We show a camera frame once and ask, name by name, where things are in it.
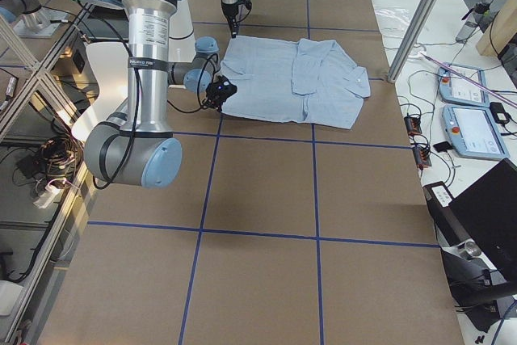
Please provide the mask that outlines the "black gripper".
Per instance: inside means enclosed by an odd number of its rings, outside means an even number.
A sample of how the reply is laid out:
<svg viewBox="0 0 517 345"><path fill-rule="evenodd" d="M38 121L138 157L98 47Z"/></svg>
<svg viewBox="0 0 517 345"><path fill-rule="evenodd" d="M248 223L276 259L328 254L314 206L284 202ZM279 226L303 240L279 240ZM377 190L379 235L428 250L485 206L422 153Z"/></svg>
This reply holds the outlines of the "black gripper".
<svg viewBox="0 0 517 345"><path fill-rule="evenodd" d="M239 30L239 25L242 20L246 18L246 15L240 17L240 10L243 7L242 4L221 4L223 15L226 18L227 24L229 25L230 34L232 37L236 37Z"/></svg>
<svg viewBox="0 0 517 345"><path fill-rule="evenodd" d="M222 106L227 99L218 99L215 96L214 86L215 86L215 82L212 82L207 87L207 89L205 91L206 92L205 99L203 101L203 108L215 109L218 112L221 112Z"/></svg>

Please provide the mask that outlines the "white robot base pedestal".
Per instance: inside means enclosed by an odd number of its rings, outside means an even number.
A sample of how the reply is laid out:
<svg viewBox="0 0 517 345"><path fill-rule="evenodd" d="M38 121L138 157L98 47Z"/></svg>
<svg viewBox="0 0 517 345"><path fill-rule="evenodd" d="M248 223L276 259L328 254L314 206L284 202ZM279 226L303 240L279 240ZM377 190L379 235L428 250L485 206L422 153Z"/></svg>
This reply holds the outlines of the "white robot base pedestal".
<svg viewBox="0 0 517 345"><path fill-rule="evenodd" d="M177 3L170 18L169 61L191 62L195 56L195 34L188 0Z"/></svg>

